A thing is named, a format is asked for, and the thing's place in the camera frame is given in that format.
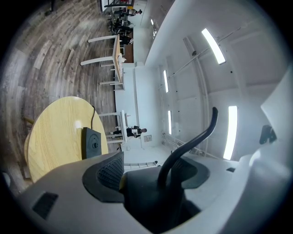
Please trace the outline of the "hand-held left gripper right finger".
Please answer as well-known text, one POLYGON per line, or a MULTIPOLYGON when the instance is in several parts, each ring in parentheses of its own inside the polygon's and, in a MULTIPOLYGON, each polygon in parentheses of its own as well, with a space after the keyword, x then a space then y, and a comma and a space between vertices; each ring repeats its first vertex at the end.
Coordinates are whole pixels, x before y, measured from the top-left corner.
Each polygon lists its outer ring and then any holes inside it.
POLYGON ((175 234, 255 234, 282 205, 293 180, 293 148, 273 143, 243 156, 228 186, 175 234))

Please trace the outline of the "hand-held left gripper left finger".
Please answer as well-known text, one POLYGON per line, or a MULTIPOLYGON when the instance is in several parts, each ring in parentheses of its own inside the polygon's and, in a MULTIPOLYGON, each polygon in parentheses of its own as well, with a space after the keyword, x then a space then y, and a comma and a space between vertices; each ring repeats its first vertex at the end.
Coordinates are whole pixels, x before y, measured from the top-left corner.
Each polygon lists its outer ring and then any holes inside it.
POLYGON ((123 152, 59 166, 28 187, 17 202, 47 234, 146 234, 119 192, 123 152))

